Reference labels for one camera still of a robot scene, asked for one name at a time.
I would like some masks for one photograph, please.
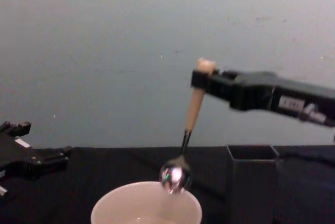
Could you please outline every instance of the wooden handle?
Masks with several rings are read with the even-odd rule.
[[[198,71],[208,73],[211,75],[215,69],[216,63],[203,58],[198,60]],[[201,104],[203,102],[205,91],[202,89],[195,88],[191,97],[191,102],[189,103],[186,131],[192,132],[195,122],[197,120]]]

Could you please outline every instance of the black metal container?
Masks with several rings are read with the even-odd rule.
[[[278,152],[271,145],[227,145],[225,224],[271,224]]]

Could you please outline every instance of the light blue wall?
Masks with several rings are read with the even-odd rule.
[[[200,57],[335,88],[335,0],[0,0],[0,120],[34,147],[180,145]],[[206,97],[191,145],[334,132]]]

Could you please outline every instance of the spoon bowl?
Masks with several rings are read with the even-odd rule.
[[[159,180],[169,194],[189,190],[192,182],[191,169],[183,156],[166,162],[160,170]]]

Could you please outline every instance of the water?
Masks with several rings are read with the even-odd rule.
[[[141,217],[125,224],[179,224],[170,220],[165,220],[155,216]]]

